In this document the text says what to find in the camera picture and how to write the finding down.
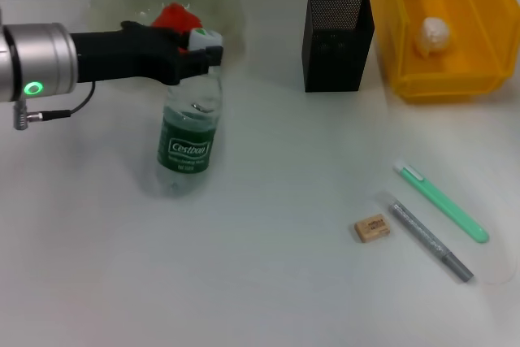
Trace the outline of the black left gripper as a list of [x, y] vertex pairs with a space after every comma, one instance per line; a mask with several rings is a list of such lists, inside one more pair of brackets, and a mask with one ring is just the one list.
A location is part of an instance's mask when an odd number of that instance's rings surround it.
[[187, 50], [190, 32], [124, 21], [121, 29], [102, 33], [73, 33], [80, 83], [144, 77], [164, 85], [206, 75], [219, 67], [222, 46]]

